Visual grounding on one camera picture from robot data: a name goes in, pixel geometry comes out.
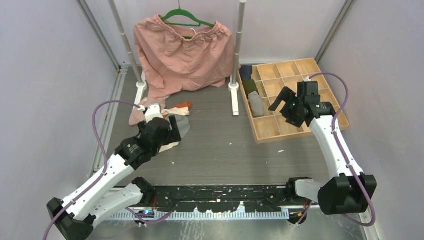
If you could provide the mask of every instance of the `floor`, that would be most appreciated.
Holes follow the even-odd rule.
[[[104,221],[89,240],[365,240],[364,228],[341,215],[326,216],[311,209],[300,227],[286,220],[165,221],[148,227],[132,227],[131,221]]]
[[[134,101],[136,81],[129,68],[121,100]],[[190,131],[179,146],[160,153],[119,185],[126,186],[136,177],[153,185],[284,184],[292,177],[329,180],[326,161],[313,136],[255,144],[242,97],[238,94],[240,115],[233,116],[227,85],[172,95],[167,106],[192,103]],[[136,126],[128,125],[131,111],[129,105],[118,107],[109,156],[123,139],[138,132]]]

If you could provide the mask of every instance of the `wooden compartment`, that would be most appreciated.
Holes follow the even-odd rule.
[[[293,90],[293,92],[297,93],[298,83],[302,82],[304,79],[302,78],[302,76],[292,76],[292,77],[285,77],[282,80],[286,87],[290,88],[291,90]]]
[[[257,69],[262,81],[281,78],[280,71],[275,63],[258,65]]]
[[[291,135],[304,132],[304,129],[302,127],[298,128],[287,123],[286,119],[281,115],[275,116],[275,119],[277,120],[277,125],[281,135]]]
[[[284,86],[297,92],[298,82],[301,82],[305,77],[319,72],[320,68],[313,58],[253,66],[252,78],[255,80],[259,95],[262,96],[265,116],[253,117],[246,92],[243,90],[240,92],[247,108],[247,117],[257,144],[313,135],[311,129],[306,126],[306,123],[301,128],[286,123],[286,119],[280,113],[280,110],[285,104],[284,102],[279,105],[275,112],[268,111],[268,108],[274,103]],[[340,105],[325,77],[320,75],[314,77],[313,80],[318,82],[321,102],[330,102],[337,111]],[[240,86],[243,86],[240,74],[238,75],[238,82]],[[342,131],[350,126],[343,112],[338,116],[338,122]]]
[[[284,82],[282,78],[262,81],[265,86],[266,95],[268,97],[276,97],[280,94],[284,88]]]
[[[267,116],[274,116],[274,112],[273,111],[269,111],[268,109],[271,107],[270,101],[268,100],[268,98],[262,98],[263,101],[263,108],[265,109],[265,115],[264,117]]]
[[[306,75],[302,75],[302,79],[305,79],[306,77],[310,77],[313,74],[306,74]],[[318,89],[323,90],[323,89],[329,89],[329,84],[326,81],[326,78],[323,75],[319,75],[319,76],[315,76],[312,78],[312,81],[317,81],[318,82]]]
[[[319,90],[319,95],[321,95],[321,102],[330,102],[333,106],[339,105],[331,89]]]
[[[267,92],[265,91],[264,84],[261,81],[257,81],[257,82],[255,82],[255,84],[256,84],[256,87],[257,87],[258,94],[262,98],[266,98],[268,95],[267,95]]]
[[[258,66],[253,66],[252,79],[257,82],[261,81],[261,75],[259,74]]]
[[[281,77],[283,78],[298,76],[301,74],[295,61],[279,62],[277,63],[277,67]]]
[[[296,60],[295,62],[300,70],[300,74],[302,75],[316,74],[321,72],[320,68],[318,67],[318,64],[313,58]]]
[[[266,140],[280,136],[280,130],[274,116],[257,117],[253,119],[258,140]]]

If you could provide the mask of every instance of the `clothes hanger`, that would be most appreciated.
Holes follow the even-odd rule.
[[[176,25],[176,26],[186,26],[186,27],[200,27],[201,25],[206,25],[209,27],[214,27],[215,25],[206,21],[202,21],[197,19],[193,14],[191,14],[187,10],[181,9],[180,0],[178,0],[178,9],[171,10],[165,16],[161,18],[162,21],[168,20],[174,16],[184,16],[187,17],[198,24],[190,24],[190,23],[176,23],[176,22],[165,22],[167,25]],[[186,39],[191,39],[191,36],[183,36]]]

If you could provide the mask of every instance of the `white pole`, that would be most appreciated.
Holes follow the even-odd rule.
[[[128,53],[129,60],[131,61],[132,69],[134,70],[135,77],[137,78],[137,95],[135,97],[135,104],[139,104],[143,97],[143,92],[147,89],[146,78],[142,78],[139,67],[137,66],[136,59],[133,55],[133,50],[131,49],[130,42],[128,41],[127,34],[125,33],[124,25],[122,24],[121,18],[118,13],[117,6],[115,5],[114,0],[108,0],[110,9],[112,10],[113,17],[115,18],[116,25],[118,26],[120,35],[122,37],[122,42],[125,45],[126,52]]]
[[[237,23],[237,36],[235,38],[235,55],[234,55],[234,66],[232,70],[231,81],[228,84],[228,90],[231,92],[232,101],[232,114],[238,116],[239,113],[239,99],[237,97],[237,91],[240,88],[237,82],[237,76],[239,71],[240,61],[240,47],[242,45],[242,32],[243,32],[243,20],[245,18],[245,6],[247,0],[240,0],[240,6],[238,9],[238,23]]]

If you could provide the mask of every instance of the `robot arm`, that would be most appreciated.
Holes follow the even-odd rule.
[[[126,207],[142,202],[148,203],[153,198],[153,187],[141,177],[120,191],[105,197],[122,179],[156,156],[162,146],[181,141],[175,116],[169,116],[170,123],[163,119],[159,105],[149,106],[146,120],[148,122],[138,124],[137,136],[123,140],[116,148],[115,153],[107,161],[105,172],[103,166],[70,195],[63,199],[53,198],[48,202],[47,209],[52,219],[65,206],[73,203],[55,222],[67,240],[84,240],[109,216]],[[91,187],[100,175],[103,177]],[[83,191],[87,192],[74,202],[73,199]]]
[[[287,123],[299,128],[306,122],[318,140],[328,166],[330,181],[323,183],[308,177],[290,178],[286,184],[288,197],[302,197],[319,203],[319,207],[326,215],[365,212],[368,202],[345,161],[334,132],[350,161],[349,165],[358,174],[370,198],[377,187],[376,179],[373,175],[365,175],[355,161],[342,136],[337,119],[333,132],[332,121],[336,111],[331,103],[321,102],[318,83],[299,82],[297,89],[298,93],[295,93],[290,88],[284,87],[268,110],[275,111],[284,101],[285,105],[280,113],[286,118]]]

